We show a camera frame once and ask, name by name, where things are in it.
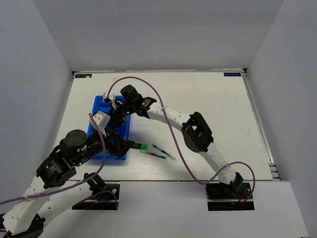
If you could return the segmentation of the green cap highlighter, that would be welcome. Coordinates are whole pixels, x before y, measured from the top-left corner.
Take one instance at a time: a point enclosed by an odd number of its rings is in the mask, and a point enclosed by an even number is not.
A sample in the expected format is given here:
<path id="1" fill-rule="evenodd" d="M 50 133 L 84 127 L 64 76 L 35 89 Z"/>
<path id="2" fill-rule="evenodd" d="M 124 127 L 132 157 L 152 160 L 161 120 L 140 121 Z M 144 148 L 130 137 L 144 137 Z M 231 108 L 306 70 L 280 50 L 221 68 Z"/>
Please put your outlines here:
<path id="1" fill-rule="evenodd" d="M 135 143 L 132 147 L 133 149 L 138 149 L 138 150 L 145 150 L 147 151 L 149 146 L 148 144 L 142 144 L 142 143 Z"/>

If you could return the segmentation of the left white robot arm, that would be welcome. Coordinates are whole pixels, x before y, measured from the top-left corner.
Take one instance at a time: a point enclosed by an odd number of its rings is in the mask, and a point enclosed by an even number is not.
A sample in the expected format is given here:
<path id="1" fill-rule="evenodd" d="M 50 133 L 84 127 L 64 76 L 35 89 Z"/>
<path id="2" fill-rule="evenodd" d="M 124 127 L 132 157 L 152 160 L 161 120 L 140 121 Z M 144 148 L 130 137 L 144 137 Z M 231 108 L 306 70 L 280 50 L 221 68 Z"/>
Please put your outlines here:
<path id="1" fill-rule="evenodd" d="M 82 182 L 62 186 L 76 168 L 100 153 L 122 157 L 134 141 L 121 138 L 118 132 L 70 131 L 36 171 L 30 186 L 17 204 L 0 217 L 6 238 L 37 238 L 44 228 L 64 211 L 87 197 L 99 198 L 107 192 L 105 183 L 95 173 L 85 173 Z"/>

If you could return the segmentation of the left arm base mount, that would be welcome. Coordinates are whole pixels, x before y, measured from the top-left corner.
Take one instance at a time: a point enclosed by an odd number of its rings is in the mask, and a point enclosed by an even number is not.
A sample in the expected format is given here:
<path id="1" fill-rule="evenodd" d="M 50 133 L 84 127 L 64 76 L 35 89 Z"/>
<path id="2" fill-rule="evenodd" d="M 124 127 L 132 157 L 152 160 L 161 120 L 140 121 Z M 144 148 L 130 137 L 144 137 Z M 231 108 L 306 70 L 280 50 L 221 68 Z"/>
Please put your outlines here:
<path id="1" fill-rule="evenodd" d="M 92 193 L 92 197 L 71 207 L 72 210 L 116 211 L 119 206 L 120 183 L 105 183 L 101 189 Z"/>

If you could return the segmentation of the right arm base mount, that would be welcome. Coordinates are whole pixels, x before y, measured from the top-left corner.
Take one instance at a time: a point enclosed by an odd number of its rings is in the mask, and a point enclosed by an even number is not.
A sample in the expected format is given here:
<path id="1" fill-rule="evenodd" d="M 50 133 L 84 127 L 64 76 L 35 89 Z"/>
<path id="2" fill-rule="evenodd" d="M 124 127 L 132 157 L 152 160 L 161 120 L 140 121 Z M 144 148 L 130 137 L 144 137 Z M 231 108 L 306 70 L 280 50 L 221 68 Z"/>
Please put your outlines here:
<path id="1" fill-rule="evenodd" d="M 208 211 L 254 211 L 251 186 L 244 182 L 236 193 L 221 183 L 210 183 L 205 187 Z"/>

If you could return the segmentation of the blue ink refill pen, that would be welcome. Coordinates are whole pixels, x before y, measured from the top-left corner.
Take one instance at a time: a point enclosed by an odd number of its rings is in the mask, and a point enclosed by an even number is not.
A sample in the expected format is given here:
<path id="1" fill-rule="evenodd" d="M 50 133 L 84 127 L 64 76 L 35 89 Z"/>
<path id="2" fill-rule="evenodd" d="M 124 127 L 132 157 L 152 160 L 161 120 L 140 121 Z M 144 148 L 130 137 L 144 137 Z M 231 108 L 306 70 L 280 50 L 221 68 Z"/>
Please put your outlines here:
<path id="1" fill-rule="evenodd" d="M 171 160 L 175 161 L 176 157 L 171 155 L 170 153 L 166 152 L 165 150 L 161 149 L 160 147 L 156 146 L 155 144 L 152 144 L 152 146 L 157 149 L 158 151 L 162 152 L 163 154 L 165 154 L 168 158 L 170 158 Z"/>

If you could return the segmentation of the green refill pen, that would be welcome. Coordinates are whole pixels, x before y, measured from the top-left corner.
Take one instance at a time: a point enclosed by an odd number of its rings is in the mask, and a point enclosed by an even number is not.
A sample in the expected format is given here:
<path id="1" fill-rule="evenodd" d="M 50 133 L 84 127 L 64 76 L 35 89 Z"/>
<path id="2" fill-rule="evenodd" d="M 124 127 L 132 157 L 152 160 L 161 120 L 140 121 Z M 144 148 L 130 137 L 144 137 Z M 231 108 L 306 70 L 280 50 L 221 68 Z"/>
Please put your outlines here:
<path id="1" fill-rule="evenodd" d="M 145 150 L 140 150 L 140 153 L 145 154 L 145 155 L 149 155 L 149 156 L 153 156 L 156 158 L 161 158 L 161 159 L 165 159 L 165 160 L 167 159 L 167 157 L 164 155 L 156 154 L 156 153 L 145 151 Z"/>

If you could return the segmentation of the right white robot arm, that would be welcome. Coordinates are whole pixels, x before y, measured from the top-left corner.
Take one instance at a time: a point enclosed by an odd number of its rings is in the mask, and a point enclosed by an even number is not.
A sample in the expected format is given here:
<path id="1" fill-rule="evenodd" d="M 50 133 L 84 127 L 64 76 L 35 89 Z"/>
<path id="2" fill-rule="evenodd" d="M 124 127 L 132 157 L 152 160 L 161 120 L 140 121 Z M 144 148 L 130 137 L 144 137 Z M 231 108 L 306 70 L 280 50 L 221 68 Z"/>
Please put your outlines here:
<path id="1" fill-rule="evenodd" d="M 179 130 L 187 148 L 202 156 L 217 173 L 223 197 L 233 199 L 241 193 L 243 178 L 219 152 L 212 131 L 201 113 L 186 114 L 164 108 L 156 99 L 143 97 L 132 85 L 125 86 L 120 93 L 123 100 L 116 99 L 114 95 L 104 98 L 111 103 L 109 126 L 121 126 L 131 114 L 166 123 Z"/>

